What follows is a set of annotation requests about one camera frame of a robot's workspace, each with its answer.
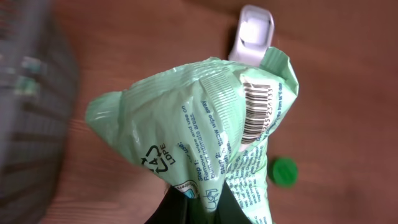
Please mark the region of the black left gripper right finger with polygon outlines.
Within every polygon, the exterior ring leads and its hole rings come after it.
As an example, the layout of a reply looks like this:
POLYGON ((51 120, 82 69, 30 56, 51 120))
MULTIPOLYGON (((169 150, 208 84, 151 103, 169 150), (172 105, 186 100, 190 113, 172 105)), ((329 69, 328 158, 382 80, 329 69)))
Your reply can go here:
POLYGON ((226 182, 223 184, 214 224, 251 224, 226 182))

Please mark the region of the green lid jar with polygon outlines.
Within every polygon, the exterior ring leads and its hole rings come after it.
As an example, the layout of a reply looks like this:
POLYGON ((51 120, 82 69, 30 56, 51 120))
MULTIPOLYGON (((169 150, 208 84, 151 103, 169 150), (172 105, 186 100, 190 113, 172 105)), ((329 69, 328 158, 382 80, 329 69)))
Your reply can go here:
POLYGON ((268 176, 279 187, 296 184, 299 170, 296 162, 289 157, 276 157, 269 166, 268 176))

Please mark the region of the light green wipes packet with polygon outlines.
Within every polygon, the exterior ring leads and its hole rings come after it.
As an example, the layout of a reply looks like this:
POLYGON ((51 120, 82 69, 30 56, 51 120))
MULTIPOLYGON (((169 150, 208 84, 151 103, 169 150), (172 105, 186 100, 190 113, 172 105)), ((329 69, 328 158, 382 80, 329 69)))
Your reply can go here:
POLYGON ((268 138, 298 93, 289 56, 271 47, 258 67, 209 58, 103 94, 85 121, 183 193, 187 223, 214 223, 225 182, 251 223, 271 223, 268 138))

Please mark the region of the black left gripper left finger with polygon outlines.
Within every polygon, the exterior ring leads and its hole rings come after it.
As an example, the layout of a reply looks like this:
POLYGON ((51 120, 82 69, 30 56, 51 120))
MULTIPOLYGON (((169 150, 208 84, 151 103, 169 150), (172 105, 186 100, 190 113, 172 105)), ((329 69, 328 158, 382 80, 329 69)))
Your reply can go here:
POLYGON ((175 187, 169 187, 156 211, 145 224, 186 224, 188 198, 175 187))

